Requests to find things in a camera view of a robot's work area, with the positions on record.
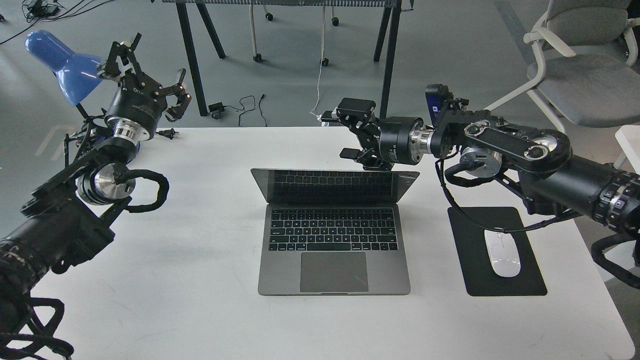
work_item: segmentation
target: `laptop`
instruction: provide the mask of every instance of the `laptop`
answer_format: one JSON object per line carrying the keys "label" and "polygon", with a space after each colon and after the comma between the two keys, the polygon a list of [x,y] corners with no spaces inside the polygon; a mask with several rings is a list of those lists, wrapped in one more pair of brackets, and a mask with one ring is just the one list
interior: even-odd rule
{"label": "laptop", "polygon": [[410,171],[251,169],[267,210],[261,295],[406,295]]}

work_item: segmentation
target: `white mouse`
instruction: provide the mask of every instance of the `white mouse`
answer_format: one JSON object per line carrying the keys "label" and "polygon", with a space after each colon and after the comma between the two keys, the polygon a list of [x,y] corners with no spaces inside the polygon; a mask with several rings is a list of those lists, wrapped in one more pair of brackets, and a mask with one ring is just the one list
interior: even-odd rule
{"label": "white mouse", "polygon": [[484,231],[484,242],[493,271],[502,277],[514,277],[520,273],[520,256],[511,234]]}

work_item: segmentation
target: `desk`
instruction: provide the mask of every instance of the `desk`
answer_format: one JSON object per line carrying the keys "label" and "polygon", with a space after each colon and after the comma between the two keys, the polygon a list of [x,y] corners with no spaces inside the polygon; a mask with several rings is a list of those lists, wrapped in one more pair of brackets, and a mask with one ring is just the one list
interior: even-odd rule
{"label": "desk", "polygon": [[[622,148],[622,154],[618,157],[614,163],[615,168],[620,168],[625,160],[629,160],[629,163],[634,168],[634,172],[640,172],[640,126],[638,125],[623,125],[616,131],[616,140]],[[607,251],[607,259],[622,266],[623,268],[630,270],[636,266],[634,258],[631,253],[634,251],[634,241],[622,243],[613,249]],[[613,275],[602,269],[599,270],[602,280],[608,281],[613,279]]]}
{"label": "desk", "polygon": [[634,171],[640,171],[640,126],[621,126],[616,131],[616,140],[622,148],[622,155],[616,160],[614,166],[620,168],[625,159],[628,159]]}
{"label": "desk", "polygon": [[[433,162],[399,202],[407,296],[263,297],[266,203],[252,167],[359,170],[343,127],[179,129],[145,142],[131,168],[171,183],[162,208],[124,213],[116,240],[34,296],[66,304],[56,335],[78,359],[628,359],[634,346],[573,222],[529,233],[543,297],[471,297]],[[516,206],[499,184],[453,188],[461,206]],[[155,199],[139,181],[135,204]]]}
{"label": "desk", "polygon": [[[394,59],[396,57],[396,42],[398,35],[398,25],[400,23],[400,13],[402,12],[402,0],[373,0],[373,1],[339,1],[339,0],[313,0],[313,1],[293,1],[293,0],[163,0],[164,3],[175,3],[178,11],[178,20],[180,22],[180,30],[182,31],[182,39],[184,41],[184,48],[187,52],[187,61],[189,62],[189,69],[191,71],[191,78],[193,80],[193,90],[196,95],[196,102],[198,104],[198,110],[200,116],[208,116],[210,111],[207,108],[207,101],[205,100],[204,90],[202,89],[202,79],[200,77],[200,67],[198,66],[198,58],[196,56],[195,45],[193,43],[193,36],[191,34],[191,26],[189,25],[189,15],[187,13],[186,3],[196,3],[198,11],[204,25],[207,29],[211,42],[218,54],[218,57],[224,59],[225,54],[218,34],[211,21],[211,16],[205,7],[205,3],[213,4],[250,4],[251,7],[251,24],[253,33],[253,5],[287,5],[287,6],[364,6],[364,7],[384,7],[382,14],[382,20],[380,22],[380,30],[378,31],[378,40],[376,42],[376,50],[373,55],[373,61],[380,61],[380,54],[382,52],[382,46],[385,41],[385,34],[387,27],[389,28],[389,41],[387,43],[387,58],[385,60],[385,74],[382,82],[382,99],[380,101],[380,118],[387,117],[387,106],[389,102],[389,92],[391,88],[391,76],[394,68]],[[253,41],[254,60],[255,57],[255,39]]]}

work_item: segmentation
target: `black table leg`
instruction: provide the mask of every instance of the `black table leg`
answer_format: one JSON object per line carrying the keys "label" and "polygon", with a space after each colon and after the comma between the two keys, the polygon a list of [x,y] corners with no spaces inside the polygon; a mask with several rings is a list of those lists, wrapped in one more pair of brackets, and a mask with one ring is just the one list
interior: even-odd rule
{"label": "black table leg", "polygon": [[191,71],[191,80],[193,81],[193,90],[196,92],[196,101],[200,116],[208,116],[207,101],[202,90],[202,79],[200,78],[200,69],[198,68],[198,58],[196,57],[196,49],[193,45],[193,36],[191,35],[191,26],[189,25],[189,15],[187,14],[187,6],[184,3],[176,3],[178,10],[178,19],[180,20],[180,29],[182,30],[182,39],[184,40],[184,49],[187,51],[187,61],[189,62],[189,70]]}
{"label": "black table leg", "polygon": [[218,57],[224,59],[227,57],[224,49],[222,49],[222,44],[220,43],[220,38],[218,38],[218,33],[216,32],[216,28],[213,27],[213,22],[211,22],[211,16],[209,16],[209,12],[204,4],[197,3],[198,11],[200,12],[200,16],[202,17],[202,22],[204,22],[204,26],[207,28],[207,32],[209,33],[209,37],[213,42],[213,46],[216,48],[216,52],[218,53]]}
{"label": "black table leg", "polygon": [[391,16],[391,8],[385,8],[382,13],[382,21],[380,22],[380,31],[378,32],[378,43],[376,43],[376,52],[373,54],[373,62],[380,61],[380,53],[382,53],[382,45],[385,43],[385,34],[389,25],[389,16]]}
{"label": "black table leg", "polygon": [[396,57],[396,42],[398,39],[398,25],[402,12],[402,0],[398,0],[397,6],[391,15],[391,28],[389,29],[389,43],[387,44],[387,62],[385,64],[385,78],[382,82],[382,100],[380,101],[380,118],[387,117],[387,104],[391,88],[391,74],[394,70],[394,58]]}

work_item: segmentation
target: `laptop screen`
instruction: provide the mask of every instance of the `laptop screen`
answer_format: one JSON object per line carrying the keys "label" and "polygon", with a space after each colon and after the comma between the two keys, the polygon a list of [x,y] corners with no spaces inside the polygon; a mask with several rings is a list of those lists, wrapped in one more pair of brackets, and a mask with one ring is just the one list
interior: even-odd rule
{"label": "laptop screen", "polygon": [[252,169],[267,202],[376,204],[397,202],[418,172]]}

